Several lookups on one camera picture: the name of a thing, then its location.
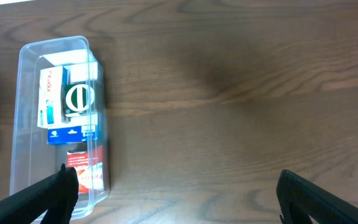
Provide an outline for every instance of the clear plastic bin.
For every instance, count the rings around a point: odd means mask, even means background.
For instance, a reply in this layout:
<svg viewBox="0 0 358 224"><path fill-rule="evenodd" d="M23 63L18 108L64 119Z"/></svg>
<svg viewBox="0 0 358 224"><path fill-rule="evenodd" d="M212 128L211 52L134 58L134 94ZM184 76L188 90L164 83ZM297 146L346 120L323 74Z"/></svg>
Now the clear plastic bin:
<svg viewBox="0 0 358 224"><path fill-rule="evenodd" d="M38 100L40 88L40 71L59 65L70 66L79 63L88 64L86 85L97 88L100 100L86 109L89 125L98 123L98 137L92 138L88 133L87 141L82 143L88 152L89 171L92 173L88 193L79 194L71 219L89 215L94 205L105 199L109 193L108 147L106 128L106 105L104 101L103 76L97 80L90 74L89 64L97 62L89 48L89 43L82 36L45 40L25 45L19 56L17 73L16 105L12 143L11 183L9 194L12 195L24 188L58 172L62 163L67 165L67 151L75 144L51 145L47 143L48 129L37 126ZM97 121L91 119L97 111ZM96 149L103 149L103 182L104 186L94 187L94 158Z"/></svg>

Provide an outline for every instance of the wood grain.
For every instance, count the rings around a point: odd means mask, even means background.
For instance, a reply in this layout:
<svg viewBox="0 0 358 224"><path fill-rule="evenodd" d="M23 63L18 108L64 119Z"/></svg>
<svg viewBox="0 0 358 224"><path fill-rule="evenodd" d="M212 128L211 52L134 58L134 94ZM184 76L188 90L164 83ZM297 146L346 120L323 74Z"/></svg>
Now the wood grain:
<svg viewBox="0 0 358 224"><path fill-rule="evenodd" d="M358 206L358 1L0 6L0 199L29 42L88 38L105 71L110 196L74 223L280 223L291 169Z"/></svg>

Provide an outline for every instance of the transparent container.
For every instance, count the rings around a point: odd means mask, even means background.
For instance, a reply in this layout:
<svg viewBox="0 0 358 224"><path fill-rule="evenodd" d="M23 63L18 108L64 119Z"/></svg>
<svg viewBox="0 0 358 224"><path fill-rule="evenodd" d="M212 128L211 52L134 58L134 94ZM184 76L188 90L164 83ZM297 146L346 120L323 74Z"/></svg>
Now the transparent container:
<svg viewBox="0 0 358 224"><path fill-rule="evenodd" d="M106 128L106 104L104 100L103 70L98 64L100 74L95 79L90 72L90 64L97 63L89 48L85 37L65 37L61 39L45 40L25 45L19 56L17 73L16 105L14 117L11 183L9 195L58 172L62 163L67 165L67 152L76 144L52 145L48 141L48 129L37 126L40 71L42 69L63 65L69 67L76 64L88 65L86 71L86 85L98 89L98 100L86 109L84 118L88 125L98 125L96 137L88 130L83 141L83 149L88 153L89 192L79 194L71 219L79 219L89 215L94 205L105 199L109 193L108 147ZM90 99L90 92L86 92L86 99ZM96 162L92 155L96 149L102 149L103 174L96 179ZM103 187L100 187L102 175Z"/></svg>

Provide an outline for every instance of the wooden table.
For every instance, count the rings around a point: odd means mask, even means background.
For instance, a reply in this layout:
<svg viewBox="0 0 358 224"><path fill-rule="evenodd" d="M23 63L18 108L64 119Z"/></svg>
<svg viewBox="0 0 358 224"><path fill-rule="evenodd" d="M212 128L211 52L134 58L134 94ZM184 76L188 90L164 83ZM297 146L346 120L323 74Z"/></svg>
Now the wooden table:
<svg viewBox="0 0 358 224"><path fill-rule="evenodd" d="M290 169L358 207L358 1L0 6L0 199L17 62L83 35L105 71L111 193L73 223L280 223Z"/></svg>

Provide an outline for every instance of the dark wood surface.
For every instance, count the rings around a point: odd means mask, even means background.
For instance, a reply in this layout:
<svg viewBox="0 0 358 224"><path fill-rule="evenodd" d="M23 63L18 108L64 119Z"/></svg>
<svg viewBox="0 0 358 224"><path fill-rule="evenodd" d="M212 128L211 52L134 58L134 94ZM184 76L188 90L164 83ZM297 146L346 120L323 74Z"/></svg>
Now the dark wood surface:
<svg viewBox="0 0 358 224"><path fill-rule="evenodd" d="M20 48L83 35L105 71L110 196L74 223L280 223L290 169L358 206L358 1L0 6L0 199Z"/></svg>

